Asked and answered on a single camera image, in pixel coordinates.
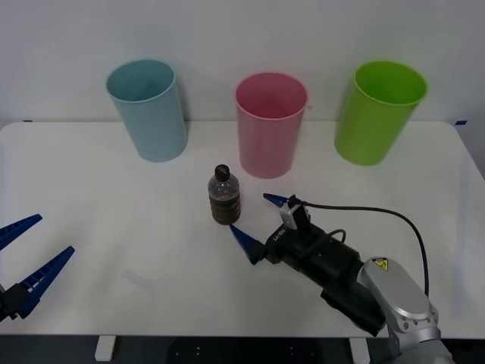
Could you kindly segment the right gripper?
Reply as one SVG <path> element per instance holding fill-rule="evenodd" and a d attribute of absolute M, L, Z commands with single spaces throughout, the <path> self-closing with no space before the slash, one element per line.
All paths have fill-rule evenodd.
<path fill-rule="evenodd" d="M 292 208 L 299 204 L 295 195 L 284 197 L 264 193 L 263 197 L 278 208 L 285 205 Z M 335 243 L 336 239 L 314 224 L 308 235 L 281 225 L 269 236 L 265 245 L 233 224 L 230 230 L 252 265 L 266 259 L 272 264 L 283 262 L 307 278 L 330 277 L 330 263 L 325 261 L 324 251 L 325 246 L 329 242 Z"/>

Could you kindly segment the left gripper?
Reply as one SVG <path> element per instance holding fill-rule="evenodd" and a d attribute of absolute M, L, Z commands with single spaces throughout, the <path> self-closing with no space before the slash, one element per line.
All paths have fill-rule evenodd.
<path fill-rule="evenodd" d="M 41 220 L 42 216 L 35 214 L 2 227 L 0 229 L 0 250 L 3 250 Z M 25 319 L 37 306 L 42 295 L 56 279 L 74 252 L 75 249 L 69 246 L 20 283 L 14 284 L 7 290 L 0 285 L 0 322 L 7 317 L 12 320 L 17 317 Z"/>

